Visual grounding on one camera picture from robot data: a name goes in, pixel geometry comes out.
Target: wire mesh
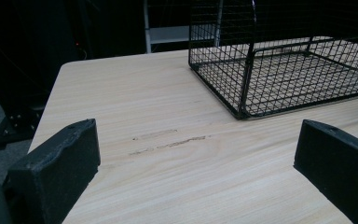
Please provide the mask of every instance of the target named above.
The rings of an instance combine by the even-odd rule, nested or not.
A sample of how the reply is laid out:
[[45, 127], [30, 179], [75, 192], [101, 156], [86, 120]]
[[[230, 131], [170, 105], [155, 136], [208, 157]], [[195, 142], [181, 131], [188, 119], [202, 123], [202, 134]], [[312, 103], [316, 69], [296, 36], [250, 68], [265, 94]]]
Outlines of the wire mesh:
[[358, 2], [194, 1], [189, 64], [239, 119], [358, 96]]

